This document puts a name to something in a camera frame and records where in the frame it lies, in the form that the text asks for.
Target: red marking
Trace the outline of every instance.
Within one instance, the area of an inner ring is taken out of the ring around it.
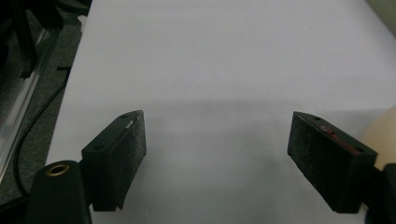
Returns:
[[[320,126],[320,129],[328,134],[332,139],[334,139],[335,142],[340,144],[342,147],[346,148],[350,153],[352,153],[354,156],[359,155],[359,151],[354,148],[353,146],[347,144],[346,142],[342,141],[338,135],[335,133],[335,131],[332,130],[332,128],[327,127],[327,126]]]

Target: table surface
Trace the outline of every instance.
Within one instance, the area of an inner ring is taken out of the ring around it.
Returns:
[[[396,105],[396,41],[363,0],[96,0],[47,163],[145,112],[123,210],[93,223],[363,223],[287,156],[293,111],[359,132]]]

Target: screw hole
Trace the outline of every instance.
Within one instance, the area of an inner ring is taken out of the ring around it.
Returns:
[[[70,169],[70,166],[67,164],[56,165],[56,166],[51,167],[47,171],[47,175],[49,175],[49,176],[62,175],[64,173],[66,173],[69,169]]]
[[[94,147],[93,149],[99,151],[99,150],[102,150],[103,148],[105,148],[105,146],[99,145],[99,146]]]

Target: black cable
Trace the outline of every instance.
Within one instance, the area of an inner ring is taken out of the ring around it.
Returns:
[[[18,190],[21,192],[23,196],[28,196],[29,193],[26,191],[26,188],[23,186],[21,182],[21,175],[20,175],[20,154],[21,154],[21,148],[23,145],[24,140],[27,137],[27,134],[32,130],[33,126],[35,123],[38,121],[38,119],[41,117],[41,115],[46,111],[46,109],[49,107],[50,103],[59,95],[59,93],[66,87],[67,84],[67,79],[69,78],[70,74],[70,67],[59,67],[57,69],[58,71],[62,70],[67,70],[66,78],[64,79],[64,83],[62,84],[61,87],[58,88],[58,90],[55,91],[51,95],[51,97],[48,99],[46,103],[41,107],[41,109],[35,114],[35,117],[33,120],[29,123],[29,125],[26,127],[26,129],[23,131],[21,138],[18,140],[18,144],[15,148],[15,154],[14,154],[14,161],[13,161],[13,168],[14,168],[14,178],[15,178],[15,183],[17,184]]]

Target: brass ring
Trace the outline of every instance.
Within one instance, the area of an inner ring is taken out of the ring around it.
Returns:
[[[59,164],[56,166],[52,166],[51,168],[48,169],[46,172],[46,175],[49,176],[57,176],[57,175],[62,175],[66,173],[70,169],[70,166],[67,164]]]

